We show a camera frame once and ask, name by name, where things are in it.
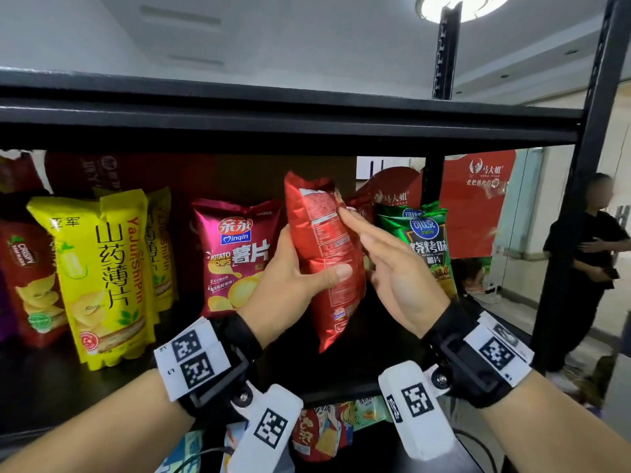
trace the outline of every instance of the black shirt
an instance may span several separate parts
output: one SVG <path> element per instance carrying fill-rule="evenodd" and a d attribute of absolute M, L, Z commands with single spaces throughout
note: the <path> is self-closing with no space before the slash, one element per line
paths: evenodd
<path fill-rule="evenodd" d="M 583 232 L 580 235 L 579 246 L 584 242 L 593 242 L 595 240 L 594 237 L 598 237 L 605 242 L 618 242 L 629 238 L 627 231 L 620 227 L 616 219 L 603 211 L 598 211 L 596 215 L 591 215 L 586 212 L 582 212 L 580 215 L 584 216 L 585 224 Z M 558 222 L 559 221 L 550 226 L 550 234 L 543 246 L 543 250 L 550 252 L 552 255 L 554 255 L 556 242 L 562 241 L 562 239 L 559 239 L 558 235 L 556 235 Z M 574 259 L 596 267 L 613 267 L 613 256 L 610 251 L 583 252 L 577 246 L 576 251 L 574 251 Z M 572 274 L 573 277 L 578 276 L 582 280 L 588 279 L 584 272 L 576 269 L 572 269 Z M 601 282 L 599 286 L 605 289 L 612 289 L 613 283 Z"/>

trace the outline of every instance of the ceiling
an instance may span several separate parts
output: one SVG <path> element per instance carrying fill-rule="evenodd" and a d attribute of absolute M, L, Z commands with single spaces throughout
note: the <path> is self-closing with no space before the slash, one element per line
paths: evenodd
<path fill-rule="evenodd" d="M 101 2 L 147 56 L 152 76 L 431 93 L 438 27 L 418 18 L 415 0 Z M 454 89 L 462 93 L 454 99 L 514 104 L 584 87 L 604 3 L 509 0 L 464 23 Z"/>

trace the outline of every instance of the shelving unit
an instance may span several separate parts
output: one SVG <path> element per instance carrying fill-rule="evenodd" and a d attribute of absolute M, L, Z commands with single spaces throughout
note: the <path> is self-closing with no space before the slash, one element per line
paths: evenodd
<path fill-rule="evenodd" d="M 609 0 L 583 110 L 4 69 L 0 148 L 208 152 L 210 140 L 213 152 L 227 154 L 441 159 L 575 144 L 567 196 L 576 196 L 596 170 L 630 18 L 631 0 Z M 568 249 L 577 239 L 572 242 L 569 235 Z M 555 276 L 566 268 L 551 267 L 540 311 L 558 307 L 567 286 Z M 188 308 L 199 300 L 188 302 L 185 310 L 195 317 L 199 307 Z M 539 316 L 540 359 L 552 324 Z M 163 340 L 170 333 L 165 326 Z M 73 349 L 68 343 L 40 352 L 14 342 L 0 346 L 0 445 L 30 441 L 83 411 L 143 372 L 149 357 L 88 372 Z M 266 353 L 259 376 L 263 385 L 281 382 L 312 407 L 378 394 L 377 375 L 386 367 L 410 358 L 422 363 L 423 355 L 369 291 L 325 354 L 317 354 L 312 330 L 299 322 Z"/>

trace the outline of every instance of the shelf board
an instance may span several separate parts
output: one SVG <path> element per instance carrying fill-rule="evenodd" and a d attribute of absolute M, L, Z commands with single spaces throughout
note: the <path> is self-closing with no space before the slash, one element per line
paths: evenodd
<path fill-rule="evenodd" d="M 5 149 L 85 149 L 90 139 L 119 149 L 431 156 L 573 144 L 581 118 L 559 108 L 0 70 Z"/>

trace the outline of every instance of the cable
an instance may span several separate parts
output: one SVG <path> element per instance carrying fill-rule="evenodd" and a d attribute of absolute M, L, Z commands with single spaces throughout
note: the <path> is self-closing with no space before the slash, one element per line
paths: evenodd
<path fill-rule="evenodd" d="M 488 456 L 488 459 L 491 461 L 491 468 L 493 469 L 493 473 L 497 473 L 497 466 L 495 465 L 495 460 L 493 459 L 493 455 L 491 454 L 491 451 L 487 448 L 487 446 L 484 443 L 482 443 L 478 438 L 474 437 L 470 433 L 467 433 L 466 431 L 463 431 L 463 430 L 460 430 L 460 429 L 457 429 L 457 428 L 454 428 L 453 430 L 454 430 L 455 434 L 462 435 L 463 437 L 467 437 L 469 439 L 472 439 L 478 445 L 480 445 L 482 450 L 484 450 L 484 452 L 486 453 L 486 456 Z"/>
<path fill-rule="evenodd" d="M 207 450 L 202 450 L 201 452 L 199 452 L 197 455 L 193 455 L 191 458 L 187 459 L 184 463 L 182 463 L 177 470 L 175 470 L 173 473 L 180 473 L 181 471 L 184 470 L 184 467 L 186 465 L 188 465 L 189 463 L 197 460 L 201 455 L 205 455 L 206 453 L 213 453 L 213 452 L 221 452 L 221 453 L 228 453 L 228 454 L 233 454 L 234 453 L 234 449 L 232 449 L 229 446 L 216 446 L 215 448 L 209 448 Z"/>

